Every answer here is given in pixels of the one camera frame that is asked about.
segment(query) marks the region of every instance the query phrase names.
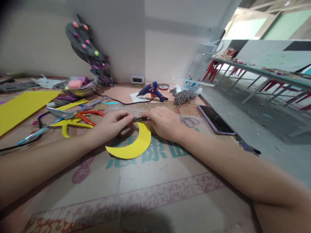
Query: green wall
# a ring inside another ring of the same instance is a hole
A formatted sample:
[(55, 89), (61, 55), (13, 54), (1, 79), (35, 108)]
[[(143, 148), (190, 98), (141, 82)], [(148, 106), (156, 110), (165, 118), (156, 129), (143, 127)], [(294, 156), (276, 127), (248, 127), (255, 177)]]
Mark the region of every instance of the green wall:
[(281, 15), (262, 39), (288, 40), (311, 16), (311, 10)]
[(267, 18), (234, 23), (224, 39), (253, 39)]

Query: phone screen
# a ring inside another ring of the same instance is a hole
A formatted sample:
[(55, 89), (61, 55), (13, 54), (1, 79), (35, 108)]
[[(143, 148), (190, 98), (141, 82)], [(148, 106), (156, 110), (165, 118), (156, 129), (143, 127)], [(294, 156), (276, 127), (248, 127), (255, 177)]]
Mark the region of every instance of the phone screen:
[(200, 107), (219, 132), (235, 133), (212, 107), (204, 105)]

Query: hot glue gun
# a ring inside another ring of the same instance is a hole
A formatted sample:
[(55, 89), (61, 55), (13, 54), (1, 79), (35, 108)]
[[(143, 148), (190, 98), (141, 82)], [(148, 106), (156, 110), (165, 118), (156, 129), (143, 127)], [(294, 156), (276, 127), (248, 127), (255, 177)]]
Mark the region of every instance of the hot glue gun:
[(137, 96), (145, 95), (147, 93), (151, 94), (151, 97), (159, 97), (160, 101), (163, 102), (164, 100), (168, 100), (168, 98), (164, 97), (157, 89), (159, 85), (157, 82), (153, 82), (152, 84), (147, 85), (144, 87)]

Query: ceiling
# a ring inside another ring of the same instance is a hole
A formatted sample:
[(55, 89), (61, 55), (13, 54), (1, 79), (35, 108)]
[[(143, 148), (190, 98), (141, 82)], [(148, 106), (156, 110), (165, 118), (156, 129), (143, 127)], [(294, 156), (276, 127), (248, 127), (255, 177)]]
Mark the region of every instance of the ceiling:
[(310, 9), (310, 0), (242, 0), (239, 7), (270, 14), (279, 11)]

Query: gray yarn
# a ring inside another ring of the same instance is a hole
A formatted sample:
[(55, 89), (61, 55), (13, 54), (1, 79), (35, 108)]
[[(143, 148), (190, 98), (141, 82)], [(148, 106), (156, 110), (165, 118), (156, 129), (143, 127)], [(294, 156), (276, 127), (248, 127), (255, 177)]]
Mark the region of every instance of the gray yarn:
[(169, 92), (172, 93), (173, 96), (175, 96), (174, 104), (177, 106), (177, 109), (179, 111), (179, 115), (181, 117), (180, 122), (184, 122), (188, 128), (194, 128), (195, 125), (199, 125), (200, 122), (197, 119), (193, 117), (182, 116), (179, 110), (179, 107), (182, 104), (184, 104), (185, 102), (191, 102), (198, 96), (196, 91), (195, 90), (183, 90), (177, 93), (176, 88), (174, 88), (170, 90)]

